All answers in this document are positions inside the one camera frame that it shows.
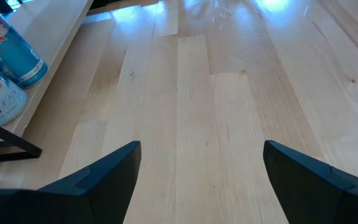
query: blue can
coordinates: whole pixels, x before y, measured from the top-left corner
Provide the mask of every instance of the blue can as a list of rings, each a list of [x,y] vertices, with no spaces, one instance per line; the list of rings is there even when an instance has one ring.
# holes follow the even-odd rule
[[[0,72],[21,88],[29,88],[45,76],[47,64],[0,15]]]

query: shelf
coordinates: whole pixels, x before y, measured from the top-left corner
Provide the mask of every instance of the shelf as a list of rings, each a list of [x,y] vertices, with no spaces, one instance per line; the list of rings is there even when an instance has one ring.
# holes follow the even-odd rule
[[[93,0],[35,0],[25,2],[8,21],[48,65],[44,79],[26,90],[23,113],[3,128],[22,136],[77,33]]]

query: hardwood floor plank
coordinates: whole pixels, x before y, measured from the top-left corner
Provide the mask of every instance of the hardwood floor plank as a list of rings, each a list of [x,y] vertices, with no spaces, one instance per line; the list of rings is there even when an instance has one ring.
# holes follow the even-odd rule
[[[127,38],[122,64],[101,156],[139,139],[139,124],[144,104],[144,88],[149,69],[155,13],[134,6],[113,12],[117,26]]]
[[[49,88],[38,105],[31,122],[26,127],[23,138],[44,149],[45,133],[48,133],[52,125],[53,117],[56,115],[58,105],[53,104],[56,98],[54,88]],[[17,147],[6,149],[6,153],[22,151]],[[0,188],[19,188],[25,177],[26,162],[12,161],[0,163]]]
[[[211,14],[212,1],[179,1],[178,36],[205,34],[205,18]]]
[[[83,100],[75,100],[57,109],[47,132],[42,133],[45,141],[40,146],[41,157],[22,163],[25,171],[21,188],[38,189],[58,179],[83,104]]]
[[[142,163],[125,223],[175,223],[176,36],[153,41],[147,73],[139,124]]]
[[[265,137],[247,74],[211,77],[221,157],[226,165],[226,223],[287,223],[261,159]]]
[[[285,32],[274,14],[265,24],[324,160],[358,175],[357,49],[318,4],[297,18],[303,13],[281,18]]]
[[[337,0],[321,0],[321,3],[358,47],[358,21]]]
[[[176,223],[225,223],[224,172],[203,35],[178,40]]]
[[[244,57],[251,52],[246,37],[267,38],[264,33],[243,30],[243,19],[249,14],[242,2],[217,1],[212,19],[206,23],[206,40],[211,74],[239,72],[247,67]]]
[[[106,20],[80,27],[49,86],[57,90],[60,102],[88,95],[112,25],[112,20]]]
[[[108,120],[126,49],[126,36],[121,27],[115,24],[104,46],[102,57],[89,88],[80,118],[81,123]]]
[[[157,3],[155,32],[157,37],[178,34],[178,0],[165,0]]]
[[[242,50],[236,59],[244,64],[249,75],[265,137],[320,157],[313,133],[257,8],[248,1],[227,6],[237,18],[235,30],[238,35],[229,32],[225,42],[216,44],[231,46],[228,48],[234,54],[237,49]]]
[[[98,14],[89,14],[85,17],[84,22],[82,24],[89,24],[92,22],[100,22],[112,19],[112,14],[110,11],[102,12]]]
[[[106,132],[107,121],[79,124],[60,169],[59,179],[64,178],[97,161]]]

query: black stand leg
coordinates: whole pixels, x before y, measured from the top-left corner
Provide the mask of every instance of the black stand leg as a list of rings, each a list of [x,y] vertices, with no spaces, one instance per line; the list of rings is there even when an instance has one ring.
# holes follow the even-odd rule
[[[17,146],[25,152],[15,152],[9,154],[0,154],[0,162],[14,161],[19,159],[32,159],[38,158],[41,155],[42,150],[37,146],[29,143],[28,141],[20,138],[19,136],[6,131],[0,127],[0,147]]]

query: light wood flooring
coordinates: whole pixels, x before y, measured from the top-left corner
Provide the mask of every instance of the light wood flooring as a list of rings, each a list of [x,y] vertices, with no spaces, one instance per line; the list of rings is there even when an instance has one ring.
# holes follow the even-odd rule
[[[125,223],[286,223],[273,139],[358,176],[358,0],[121,1],[93,10],[25,138],[0,164],[37,189],[132,140]]]

